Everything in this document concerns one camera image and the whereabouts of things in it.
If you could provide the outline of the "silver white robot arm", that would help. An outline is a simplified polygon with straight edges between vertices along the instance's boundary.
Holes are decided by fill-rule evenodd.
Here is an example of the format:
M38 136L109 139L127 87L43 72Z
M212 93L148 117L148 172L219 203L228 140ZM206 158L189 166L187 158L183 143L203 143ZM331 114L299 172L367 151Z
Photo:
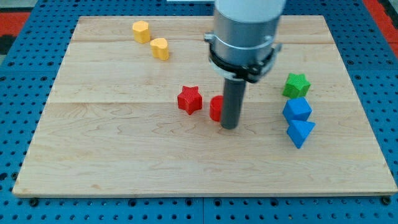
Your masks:
M230 83L257 83L269 73L282 45L274 45L286 0L216 0L213 30L205 34L209 61Z

